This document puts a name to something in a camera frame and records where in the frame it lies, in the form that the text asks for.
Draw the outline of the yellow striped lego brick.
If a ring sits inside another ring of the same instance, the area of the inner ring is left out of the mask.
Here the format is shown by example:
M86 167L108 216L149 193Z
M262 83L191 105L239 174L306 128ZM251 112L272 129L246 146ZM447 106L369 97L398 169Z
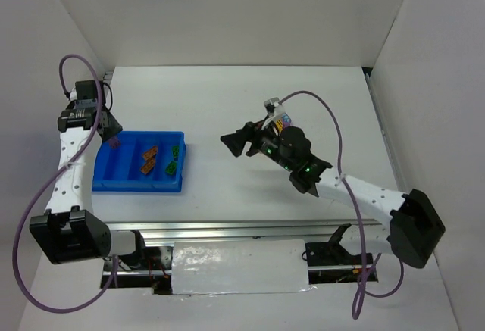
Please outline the yellow striped lego brick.
M278 131L281 132L284 128L283 122L281 120L278 120L275 122L275 124L277 126Z

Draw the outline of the purple oval lego blue print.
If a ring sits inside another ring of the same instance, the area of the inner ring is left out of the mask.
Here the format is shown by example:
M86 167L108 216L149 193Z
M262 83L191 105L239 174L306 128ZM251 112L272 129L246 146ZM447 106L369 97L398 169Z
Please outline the purple oval lego blue print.
M281 117L281 121L282 121L282 124L283 124L283 128L286 128L286 127L292 125L292 120L291 120L291 118L289 117L288 114L283 114L282 117Z

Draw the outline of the purple lego brick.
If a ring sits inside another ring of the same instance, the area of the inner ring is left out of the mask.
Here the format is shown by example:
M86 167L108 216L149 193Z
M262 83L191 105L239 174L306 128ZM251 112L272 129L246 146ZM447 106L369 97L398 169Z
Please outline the purple lego brick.
M111 149L116 149L120 146L120 140L116 136L108 140L108 145Z

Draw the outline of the green lego brick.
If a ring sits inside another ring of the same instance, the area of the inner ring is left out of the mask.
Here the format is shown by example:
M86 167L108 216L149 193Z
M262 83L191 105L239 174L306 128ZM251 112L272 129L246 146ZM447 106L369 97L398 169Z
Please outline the green lego brick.
M178 161L180 155L180 147L178 145L174 145L171 147L171 153L173 161Z
M175 176L177 173L177 167L178 167L178 163L176 161L170 161L167 164L166 168L164 169L164 172L168 176Z

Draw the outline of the orange lego plate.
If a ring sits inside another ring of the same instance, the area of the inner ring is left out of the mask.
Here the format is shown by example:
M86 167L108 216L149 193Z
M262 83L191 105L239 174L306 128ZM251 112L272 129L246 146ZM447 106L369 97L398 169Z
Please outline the orange lego plate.
M154 158L158 153L158 147L156 145L154 145L153 147L151 147L149 150L145 151L143 154L142 154L142 157L145 161L148 161L150 160L151 158Z
M156 160L154 158L148 159L144 165L141 166L140 172L146 176L149 175L155 168L155 162Z

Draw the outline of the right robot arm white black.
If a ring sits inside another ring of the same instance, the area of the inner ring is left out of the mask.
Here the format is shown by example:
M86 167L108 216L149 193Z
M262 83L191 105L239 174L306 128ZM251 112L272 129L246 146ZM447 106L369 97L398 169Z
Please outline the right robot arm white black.
M230 152L239 157L262 154L289 172L289 181L302 194L358 206L388 231L390 251L404 264L422 269L446 228L431 200L421 190L393 191L338 172L332 164L311 153L311 142L302 129L248 122L235 133L221 136Z

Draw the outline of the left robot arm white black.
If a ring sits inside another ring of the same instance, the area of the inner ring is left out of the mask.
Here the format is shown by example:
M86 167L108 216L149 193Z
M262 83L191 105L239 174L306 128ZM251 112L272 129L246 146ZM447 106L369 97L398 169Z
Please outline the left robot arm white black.
M111 87L78 81L58 118L59 169L44 213L30 219L30 232L52 264L118 256L124 270L138 270L145 242L137 230L111 231L92 211L95 160L102 145L120 146L123 127L107 107Z

